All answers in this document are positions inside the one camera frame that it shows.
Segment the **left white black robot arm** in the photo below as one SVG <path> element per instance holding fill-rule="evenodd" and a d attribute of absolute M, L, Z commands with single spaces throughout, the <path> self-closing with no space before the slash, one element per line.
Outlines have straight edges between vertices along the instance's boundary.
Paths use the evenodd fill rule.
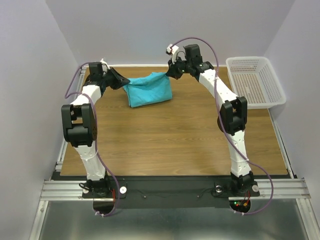
<path fill-rule="evenodd" d="M 89 75 L 81 91 L 66 90 L 65 99 L 75 96 L 70 104 L 61 107 L 62 130 L 66 142 L 77 151 L 86 170 L 86 182 L 80 183 L 85 195 L 105 198 L 115 195 L 111 186 L 113 174 L 106 168 L 97 147 L 98 120 L 95 104 L 107 88 L 118 90 L 130 80 L 110 67 L 103 59 L 88 62 Z"/>

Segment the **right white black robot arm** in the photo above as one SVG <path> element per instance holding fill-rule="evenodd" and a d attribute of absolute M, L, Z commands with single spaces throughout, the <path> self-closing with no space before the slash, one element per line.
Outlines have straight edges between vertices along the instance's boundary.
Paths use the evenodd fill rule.
<path fill-rule="evenodd" d="M 178 56 L 178 46 L 170 44 L 166 48 L 166 53 L 171 57 L 166 75 L 178 80 L 183 74 L 190 74 L 214 97 L 218 113 L 217 124 L 228 142 L 231 160 L 230 189 L 236 194 L 246 193 L 254 184 L 245 146 L 248 102 L 245 97 L 232 92 L 219 78 L 218 67 L 203 61 L 198 44 L 185 46 L 184 52 L 183 60 Z"/>

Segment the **turquoise t shirt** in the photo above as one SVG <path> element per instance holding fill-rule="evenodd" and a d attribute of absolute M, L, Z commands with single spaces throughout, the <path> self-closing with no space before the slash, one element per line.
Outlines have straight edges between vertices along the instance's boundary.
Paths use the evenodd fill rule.
<path fill-rule="evenodd" d="M 173 99 L 171 82 L 165 72 L 152 72 L 139 78 L 130 78 L 123 89 L 131 108 L 162 103 Z"/>

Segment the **white plastic basket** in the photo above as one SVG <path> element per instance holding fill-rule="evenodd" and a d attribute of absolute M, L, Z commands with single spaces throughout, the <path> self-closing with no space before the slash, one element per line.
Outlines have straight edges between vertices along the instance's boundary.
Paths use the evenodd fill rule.
<path fill-rule="evenodd" d="M 268 58 L 229 57 L 226 67 L 232 91 L 246 98 L 249 109 L 270 109 L 286 103 L 285 93 Z"/>

